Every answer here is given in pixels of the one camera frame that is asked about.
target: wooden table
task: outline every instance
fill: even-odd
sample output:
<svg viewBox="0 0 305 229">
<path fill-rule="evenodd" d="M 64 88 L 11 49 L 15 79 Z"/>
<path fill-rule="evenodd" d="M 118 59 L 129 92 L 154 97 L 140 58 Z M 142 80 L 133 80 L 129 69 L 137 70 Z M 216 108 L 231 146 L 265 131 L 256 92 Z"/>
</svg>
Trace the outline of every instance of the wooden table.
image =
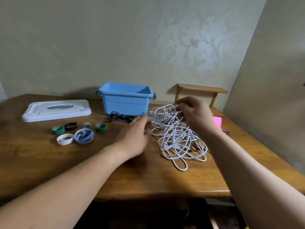
<svg viewBox="0 0 305 229">
<path fill-rule="evenodd" d="M 108 131 L 95 133 L 92 143 L 59 146 L 51 128 L 69 122 L 91 125 L 106 122 L 101 100 L 89 100 L 92 114 L 85 117 L 25 123 L 21 116 L 37 101 L 69 100 L 69 97 L 26 94 L 0 104 L 0 200 L 15 198 L 50 180 L 110 145 L 123 123 L 109 123 Z M 230 119 L 223 129 L 258 162 L 305 194 L 305 177 L 247 134 Z M 178 171 L 160 156 L 159 145 L 151 137 L 144 153 L 133 158 L 109 177 L 96 199 L 159 197 L 226 197 L 230 191 L 212 156 L 206 162 L 187 161 L 189 169 Z"/>
</svg>

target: green roll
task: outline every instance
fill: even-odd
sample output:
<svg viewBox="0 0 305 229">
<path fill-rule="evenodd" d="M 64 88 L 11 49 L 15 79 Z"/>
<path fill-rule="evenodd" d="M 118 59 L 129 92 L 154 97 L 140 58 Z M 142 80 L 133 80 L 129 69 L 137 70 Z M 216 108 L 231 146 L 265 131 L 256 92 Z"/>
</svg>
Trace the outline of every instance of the green roll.
<svg viewBox="0 0 305 229">
<path fill-rule="evenodd" d="M 96 130 L 97 132 L 106 131 L 106 130 L 107 130 L 107 125 L 104 124 L 104 123 L 97 123 L 97 124 L 95 125 L 95 130 Z"/>
<path fill-rule="evenodd" d="M 56 126 L 52 128 L 52 133 L 55 135 L 63 134 L 65 132 L 65 127 L 63 126 Z"/>
</svg>

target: person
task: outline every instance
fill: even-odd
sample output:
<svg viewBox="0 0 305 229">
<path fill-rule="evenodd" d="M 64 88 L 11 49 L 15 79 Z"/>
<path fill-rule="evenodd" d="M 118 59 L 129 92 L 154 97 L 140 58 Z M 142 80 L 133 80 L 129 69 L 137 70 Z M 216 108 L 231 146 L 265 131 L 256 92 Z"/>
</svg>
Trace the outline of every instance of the person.
<svg viewBox="0 0 305 229">
<path fill-rule="evenodd" d="M 177 111 L 204 138 L 251 229 L 305 228 L 305 196 L 274 175 L 221 132 L 209 106 L 194 97 L 177 101 Z M 110 174 L 147 146 L 147 116 L 136 117 L 100 152 L 0 208 L 0 228 L 70 229 Z"/>
</svg>

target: pink sticky note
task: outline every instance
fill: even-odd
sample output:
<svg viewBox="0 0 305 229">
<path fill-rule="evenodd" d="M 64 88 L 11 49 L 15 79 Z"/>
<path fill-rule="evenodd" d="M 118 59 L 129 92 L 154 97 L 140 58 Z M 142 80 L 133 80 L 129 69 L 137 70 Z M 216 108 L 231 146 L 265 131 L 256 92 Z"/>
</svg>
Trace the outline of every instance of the pink sticky note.
<svg viewBox="0 0 305 229">
<path fill-rule="evenodd" d="M 219 129 L 221 129 L 221 117 L 213 117 L 214 121 Z"/>
</svg>

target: black cable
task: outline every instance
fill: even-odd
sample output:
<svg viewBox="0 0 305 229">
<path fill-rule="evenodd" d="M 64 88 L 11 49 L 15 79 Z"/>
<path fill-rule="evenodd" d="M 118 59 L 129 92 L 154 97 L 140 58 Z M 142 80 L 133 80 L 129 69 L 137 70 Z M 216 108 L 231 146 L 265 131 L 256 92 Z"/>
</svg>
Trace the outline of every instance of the black cable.
<svg viewBox="0 0 305 229">
<path fill-rule="evenodd" d="M 116 120 L 124 120 L 130 123 L 132 122 L 133 119 L 135 119 L 135 116 L 121 115 L 120 113 L 113 111 L 112 113 L 110 113 L 110 116 L 108 117 L 108 123 Z"/>
</svg>

